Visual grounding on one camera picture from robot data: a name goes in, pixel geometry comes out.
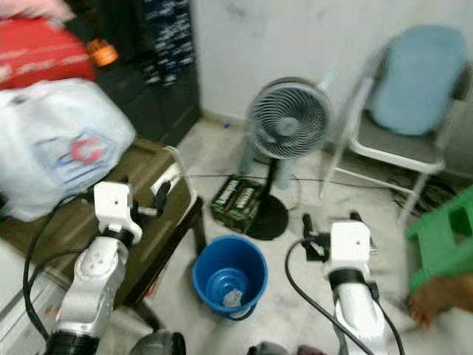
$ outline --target fan grille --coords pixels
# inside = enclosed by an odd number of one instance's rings
[[[264,89],[249,110],[253,142],[272,158],[289,159],[321,146],[330,131],[328,100],[306,83]]]

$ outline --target fan base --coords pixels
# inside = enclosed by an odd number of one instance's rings
[[[287,227],[287,209],[274,196],[268,196],[265,210],[258,213],[247,235],[258,240],[273,240],[279,237]]]

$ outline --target plastic bucket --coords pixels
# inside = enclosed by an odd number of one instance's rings
[[[231,320],[244,320],[254,311],[268,283],[268,266],[252,242],[225,235],[202,251],[192,270],[192,281],[200,299],[213,311]],[[241,296],[233,307],[229,294]]]

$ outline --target white wall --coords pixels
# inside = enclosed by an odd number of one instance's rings
[[[262,86],[286,75],[333,75],[337,116],[367,58],[413,24],[460,28],[473,48],[469,0],[192,1],[203,109],[232,118],[244,119]]]

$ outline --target light blue cushion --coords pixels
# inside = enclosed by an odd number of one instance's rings
[[[467,61],[457,30],[419,26],[388,47],[387,69],[368,109],[380,126],[402,135],[423,135],[445,116],[458,76]]]

